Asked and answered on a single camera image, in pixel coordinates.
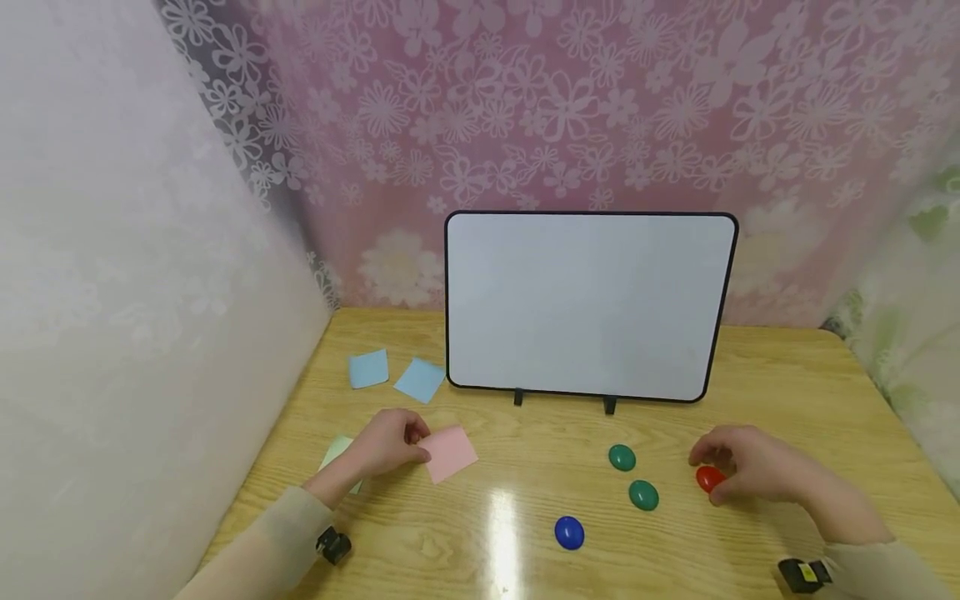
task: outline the pink sticky note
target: pink sticky note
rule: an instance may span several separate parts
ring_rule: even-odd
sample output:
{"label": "pink sticky note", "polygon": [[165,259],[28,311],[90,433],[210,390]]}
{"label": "pink sticky note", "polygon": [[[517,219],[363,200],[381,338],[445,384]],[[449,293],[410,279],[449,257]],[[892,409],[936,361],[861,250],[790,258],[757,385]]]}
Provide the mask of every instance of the pink sticky note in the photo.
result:
{"label": "pink sticky note", "polygon": [[477,462],[473,444],[460,425],[430,434],[420,440],[419,446],[430,452],[430,462],[426,464],[426,469],[430,471],[430,479],[434,485]]}

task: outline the whiteboard frame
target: whiteboard frame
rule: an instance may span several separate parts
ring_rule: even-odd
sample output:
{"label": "whiteboard frame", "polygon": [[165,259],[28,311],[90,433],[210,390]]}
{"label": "whiteboard frame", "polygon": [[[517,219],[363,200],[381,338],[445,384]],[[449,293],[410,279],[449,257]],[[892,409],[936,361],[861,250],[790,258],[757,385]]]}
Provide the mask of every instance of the whiteboard frame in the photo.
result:
{"label": "whiteboard frame", "polygon": [[[656,402],[669,402],[672,404],[695,404],[702,400],[704,396],[707,395],[707,389],[710,382],[710,373],[713,371],[713,357],[716,353],[717,348],[717,338],[720,334],[720,320],[723,316],[723,307],[727,302],[727,290],[730,286],[730,277],[733,269],[733,257],[736,254],[736,242],[740,237],[740,222],[737,221],[736,217],[726,211],[693,211],[693,212],[684,212],[684,211],[669,211],[669,210],[650,210],[650,211],[637,211],[637,212],[628,212],[628,211],[605,211],[605,212],[594,212],[587,210],[454,210],[446,216],[444,220],[444,343],[446,344],[446,352],[444,353],[444,368],[446,370],[446,380],[450,382],[450,385],[463,389],[463,390],[492,390],[498,392],[515,392],[514,388],[497,388],[494,386],[479,386],[479,385],[463,385],[457,383],[450,377],[450,297],[449,297],[449,270],[450,270],[450,261],[448,255],[449,240],[447,236],[449,234],[449,224],[450,220],[457,215],[463,214],[475,214],[475,215],[570,215],[570,216],[624,216],[624,217],[637,217],[637,216],[652,216],[652,217],[662,217],[662,216],[673,216],[673,217],[683,217],[683,216],[696,216],[696,217],[725,217],[730,219],[733,223],[733,237],[730,244],[730,256],[727,258],[727,271],[724,273],[723,281],[723,291],[720,295],[720,303],[717,306],[717,316],[713,325],[713,339],[710,341],[710,353],[707,360],[707,371],[704,373],[704,387],[703,390],[696,397],[690,400],[682,400],[677,398],[665,398],[665,397],[652,397],[652,396],[617,396],[616,398],[620,399],[629,399],[629,400],[650,400]],[[556,396],[580,396],[580,397],[605,397],[604,394],[590,394],[585,392],[561,392],[558,390],[520,390],[524,394],[533,393],[533,394],[550,394]]]}

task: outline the right hand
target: right hand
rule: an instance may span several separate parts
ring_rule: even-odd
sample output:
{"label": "right hand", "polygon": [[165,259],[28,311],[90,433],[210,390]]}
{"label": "right hand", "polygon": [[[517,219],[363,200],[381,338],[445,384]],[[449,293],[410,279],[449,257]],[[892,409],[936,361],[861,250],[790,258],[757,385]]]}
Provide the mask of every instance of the right hand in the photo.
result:
{"label": "right hand", "polygon": [[426,463],[430,453],[417,442],[430,435],[423,418],[404,408],[378,412],[342,457],[356,465],[360,478],[373,477],[406,463]]}
{"label": "right hand", "polygon": [[797,448],[751,425],[719,425],[690,449],[689,463],[713,464],[732,472],[713,488],[719,506],[734,497],[804,503],[804,495],[835,478],[832,471]]}

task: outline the pink floral curtain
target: pink floral curtain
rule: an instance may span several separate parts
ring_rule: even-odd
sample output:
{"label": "pink floral curtain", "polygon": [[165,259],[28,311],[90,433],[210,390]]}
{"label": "pink floral curtain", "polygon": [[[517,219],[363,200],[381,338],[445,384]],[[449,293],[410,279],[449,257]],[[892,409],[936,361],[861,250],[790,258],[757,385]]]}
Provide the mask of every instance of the pink floral curtain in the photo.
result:
{"label": "pink floral curtain", "polygon": [[727,322],[819,325],[960,114],[944,0],[250,11],[236,60],[272,60],[282,97],[252,127],[301,160],[344,304],[441,307],[458,208],[727,210]]}

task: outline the left hand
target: left hand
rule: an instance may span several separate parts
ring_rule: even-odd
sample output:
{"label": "left hand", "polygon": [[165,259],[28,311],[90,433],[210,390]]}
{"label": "left hand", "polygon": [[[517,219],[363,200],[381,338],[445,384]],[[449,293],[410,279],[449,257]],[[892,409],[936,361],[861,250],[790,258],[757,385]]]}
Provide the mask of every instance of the left hand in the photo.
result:
{"label": "left hand", "polygon": [[373,416],[343,458],[356,465],[362,478],[390,472],[407,463],[426,463],[430,453],[417,442],[430,435],[423,418],[404,408],[384,409]]}

